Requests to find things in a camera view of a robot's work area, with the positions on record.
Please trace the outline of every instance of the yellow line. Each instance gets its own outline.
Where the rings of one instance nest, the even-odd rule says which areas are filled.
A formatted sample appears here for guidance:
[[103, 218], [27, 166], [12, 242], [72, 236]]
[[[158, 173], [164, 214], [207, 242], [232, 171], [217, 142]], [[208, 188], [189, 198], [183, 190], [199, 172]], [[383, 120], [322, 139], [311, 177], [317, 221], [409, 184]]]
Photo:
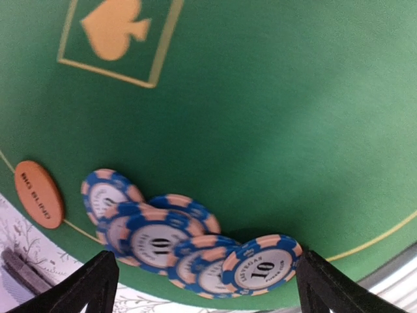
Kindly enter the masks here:
[[162, 35], [159, 39], [158, 48], [156, 49], [155, 59], [152, 64], [151, 73], [149, 74], [149, 82], [153, 85], [158, 83], [161, 74], [162, 65], [168, 52], [169, 43], [171, 42], [172, 34], [174, 33], [175, 24], [178, 21], [184, 0], [174, 0], [169, 8], [167, 20]]
[[[12, 164], [7, 160], [6, 156], [3, 154], [3, 152], [1, 152], [1, 150], [0, 150], [0, 157], [3, 159], [3, 161], [5, 161], [6, 165], [10, 169], [10, 171], [12, 171], [12, 173], [14, 173], [15, 171], [14, 171], [14, 168], [13, 168]], [[70, 221], [64, 219], [64, 223], [67, 224], [68, 226], [72, 227], [73, 229], [75, 229], [76, 231], [78, 231], [79, 233], [81, 233], [82, 235], [84, 235], [84, 236], [86, 236], [86, 237], [88, 237], [88, 238], [96, 241], [97, 243], [101, 243], [96, 237], [90, 235], [86, 231], [84, 231], [81, 228], [75, 226]]]
[[78, 231], [79, 233], [82, 233], [84, 236], [90, 238], [91, 240], [94, 240], [97, 243], [101, 243], [100, 240], [98, 240], [96, 237], [90, 235], [89, 233], [87, 233], [86, 231], [82, 230], [81, 228], [75, 226], [73, 223], [71, 223], [69, 220], [64, 220], [64, 223], [67, 224], [68, 226], [74, 228], [76, 231]]
[[[15, 171], [14, 171], [14, 168], [13, 168], [12, 164], [7, 160], [6, 156], [3, 154], [3, 152], [1, 152], [1, 150], [0, 150], [0, 157], [3, 159], [3, 161], [5, 161], [7, 167], [12, 171], [12, 173], [14, 173]], [[358, 246], [354, 249], [343, 252], [343, 253], [338, 254], [336, 256], [332, 256], [331, 258], [327, 258], [326, 260], [329, 261], [329, 262], [336, 261], [336, 260], [340, 260], [342, 258], [346, 258], [347, 256], [351, 256], [353, 254], [356, 254], [360, 251], [363, 251], [363, 250], [369, 248], [370, 246], [373, 246], [373, 245], [379, 243], [380, 241], [388, 238], [389, 236], [391, 236], [395, 232], [399, 231], [402, 227], [407, 225], [409, 222], [414, 220], [416, 217], [417, 217], [417, 210], [415, 212], [413, 212], [411, 215], [409, 215], [408, 217], [406, 217], [404, 220], [402, 220], [400, 223], [395, 225], [393, 228], [391, 228], [388, 231], [382, 233], [378, 237], [376, 237], [376, 238], [374, 238], [374, 239], [372, 239], [372, 240], [370, 240], [370, 241], [368, 241], [368, 242], [366, 242], [366, 243], [364, 243], [364, 244], [362, 244], [362, 245], [360, 245], [360, 246]], [[97, 243], [101, 243], [96, 237], [90, 235], [89, 233], [87, 233], [86, 231], [77, 227], [76, 225], [74, 225], [70, 221], [64, 219], [64, 223], [67, 224], [68, 226], [70, 226], [71, 228], [73, 228], [74, 230], [78, 231], [82, 235], [90, 238], [91, 240], [93, 240]]]
[[12, 171], [12, 173], [14, 173], [14, 167], [12, 166], [12, 164], [6, 159], [6, 156], [3, 154], [3, 152], [1, 152], [0, 150], [0, 157], [3, 159], [3, 161], [5, 161], [7, 167]]
[[409, 215], [407, 218], [402, 220], [399, 224], [395, 225], [390, 230], [384, 232], [383, 234], [379, 235], [378, 237], [368, 241], [367, 243], [364, 243], [352, 250], [346, 251], [344, 253], [338, 254], [337, 256], [332, 256], [331, 258], [326, 259], [327, 261], [336, 261], [340, 260], [341, 258], [346, 258], [347, 256], [351, 256], [352, 254], [358, 253], [362, 250], [365, 250], [366, 248], [369, 248], [370, 246], [382, 241], [383, 239], [391, 236], [396, 231], [400, 230], [403, 226], [407, 225], [409, 222], [414, 220], [417, 217], [417, 211], [415, 211], [413, 214]]
[[134, 85], [138, 85], [138, 86], [145, 87], [145, 88], [154, 88], [155, 87], [155, 85], [152, 84], [152, 83], [147, 83], [147, 82], [144, 82], [142, 80], [138, 80], [136, 78], [132, 78], [132, 77], [129, 77], [129, 76], [126, 76], [126, 75], [114, 73], [110, 70], [104, 70], [102, 68], [92, 67], [91, 65], [87, 65], [87, 64], [84, 64], [84, 63], [76, 62], [76, 61], [71, 61], [71, 60], [68, 60], [68, 59], [59, 59], [58, 63], [70, 65], [72, 67], [78, 67], [78, 68], [81, 68], [83, 70], [89, 70], [90, 72], [94, 72], [94, 73], [97, 73], [97, 74], [109, 76], [109, 77], [115, 78], [117, 80], [122, 80], [124, 82], [132, 83]]
[[61, 40], [59, 41], [59, 49], [58, 49], [58, 56], [57, 56], [58, 61], [60, 59], [63, 59], [64, 57], [66, 41], [68, 40], [68, 35], [70, 34], [72, 18], [74, 17], [74, 13], [76, 11], [77, 2], [78, 0], [72, 0], [70, 2], [70, 7], [68, 9], [68, 12], [66, 13], [63, 32], [61, 34]]

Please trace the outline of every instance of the gray object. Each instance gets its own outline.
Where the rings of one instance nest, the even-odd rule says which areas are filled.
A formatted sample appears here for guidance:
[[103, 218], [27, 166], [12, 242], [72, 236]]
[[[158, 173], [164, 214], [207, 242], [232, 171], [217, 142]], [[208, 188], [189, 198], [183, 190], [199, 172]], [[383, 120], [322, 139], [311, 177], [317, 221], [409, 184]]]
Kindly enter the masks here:
[[4, 260], [4, 269], [7, 273], [35, 295], [40, 295], [52, 288], [52, 286], [46, 282], [35, 269], [28, 266], [16, 253], [11, 251], [11, 249], [8, 248], [3, 251], [1, 256]]

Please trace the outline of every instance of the chip center label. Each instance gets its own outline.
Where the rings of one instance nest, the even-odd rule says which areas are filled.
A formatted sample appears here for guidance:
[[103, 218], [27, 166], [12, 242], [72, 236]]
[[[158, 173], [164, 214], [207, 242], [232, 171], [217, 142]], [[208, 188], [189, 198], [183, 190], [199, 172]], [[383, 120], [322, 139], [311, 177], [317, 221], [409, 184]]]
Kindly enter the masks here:
[[134, 255], [141, 261], [155, 267], [165, 268], [167, 256], [173, 247], [188, 236], [168, 225], [144, 226], [132, 236]]
[[199, 282], [204, 289], [211, 293], [231, 293], [222, 283], [222, 264], [224, 260], [209, 265], [199, 275]]
[[267, 288], [285, 277], [292, 261], [290, 253], [284, 250], [262, 251], [239, 265], [235, 272], [235, 280], [242, 288], [251, 290]]
[[128, 201], [128, 198], [119, 189], [103, 183], [91, 188], [90, 199], [91, 207], [97, 218], [103, 217], [112, 205]]

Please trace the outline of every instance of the chip stack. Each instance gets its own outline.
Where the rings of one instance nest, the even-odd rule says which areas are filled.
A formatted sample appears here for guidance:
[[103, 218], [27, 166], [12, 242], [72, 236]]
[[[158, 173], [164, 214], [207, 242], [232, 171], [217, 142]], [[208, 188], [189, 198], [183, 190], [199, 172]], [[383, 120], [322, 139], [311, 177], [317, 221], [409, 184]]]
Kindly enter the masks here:
[[262, 295], [296, 273], [302, 248], [295, 239], [274, 234], [240, 245], [187, 196], [164, 194], [146, 203], [136, 186], [109, 169], [90, 173], [81, 193], [106, 250], [201, 297]]

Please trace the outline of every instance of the spade outline box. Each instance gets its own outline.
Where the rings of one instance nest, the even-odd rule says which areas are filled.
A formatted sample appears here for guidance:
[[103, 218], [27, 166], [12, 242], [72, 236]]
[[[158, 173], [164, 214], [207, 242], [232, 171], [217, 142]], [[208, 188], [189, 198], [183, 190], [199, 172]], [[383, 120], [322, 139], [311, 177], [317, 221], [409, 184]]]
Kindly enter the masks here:
[[82, 62], [69, 60], [64, 57], [66, 42], [70, 34], [72, 20], [74, 18], [74, 13], [77, 8], [77, 3], [78, 3], [78, 0], [71, 0], [70, 6], [68, 8], [68, 12], [66, 13], [64, 28], [63, 28], [61, 39], [59, 42], [57, 62], [61, 64], [69, 65], [71, 67], [77, 67], [77, 68], [88, 70], [90, 72], [94, 72], [97, 74], [109, 76], [116, 80], [122, 80], [127, 83], [138, 85], [140, 87], [155, 88], [158, 83], [159, 75], [162, 70], [162, 65], [164, 64], [165, 57], [166, 57], [168, 47], [169, 47], [169, 43], [171, 41], [171, 37], [174, 32], [175, 25], [177, 24], [182, 6], [184, 4], [184, 0], [172, 0], [171, 2], [171, 6], [169, 8], [169, 12], [168, 12], [165, 24], [164, 24], [164, 28], [162, 29], [158, 47], [156, 49], [156, 53], [152, 62], [151, 71], [149, 73], [149, 79], [147, 82], [143, 80], [139, 80], [134, 77], [127, 76], [127, 75], [119, 74], [111, 70], [106, 70], [104, 68], [94, 67], [94, 66], [82, 63]]

